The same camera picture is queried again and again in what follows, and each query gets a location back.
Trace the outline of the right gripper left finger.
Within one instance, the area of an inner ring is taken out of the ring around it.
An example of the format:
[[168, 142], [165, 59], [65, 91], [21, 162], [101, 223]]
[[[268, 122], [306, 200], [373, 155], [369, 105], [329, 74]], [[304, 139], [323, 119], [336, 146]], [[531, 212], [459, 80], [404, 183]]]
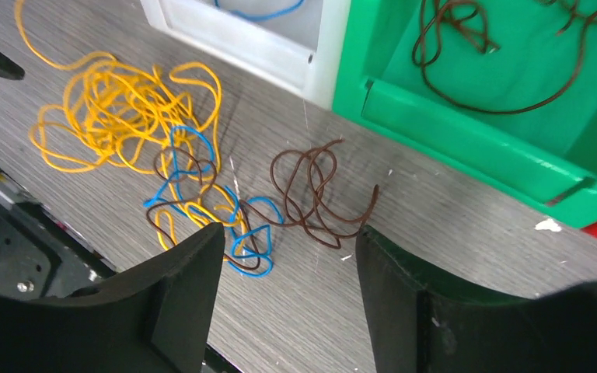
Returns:
[[225, 232], [172, 249], [71, 295], [0, 296], [0, 372], [220, 372], [207, 339]]

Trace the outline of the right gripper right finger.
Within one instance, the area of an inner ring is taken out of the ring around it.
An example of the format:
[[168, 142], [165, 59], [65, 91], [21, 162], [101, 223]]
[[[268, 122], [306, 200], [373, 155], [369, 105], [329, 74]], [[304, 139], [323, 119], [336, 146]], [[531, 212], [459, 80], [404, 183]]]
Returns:
[[597, 372], [597, 281], [539, 298], [467, 281], [371, 226], [356, 238], [379, 372]]

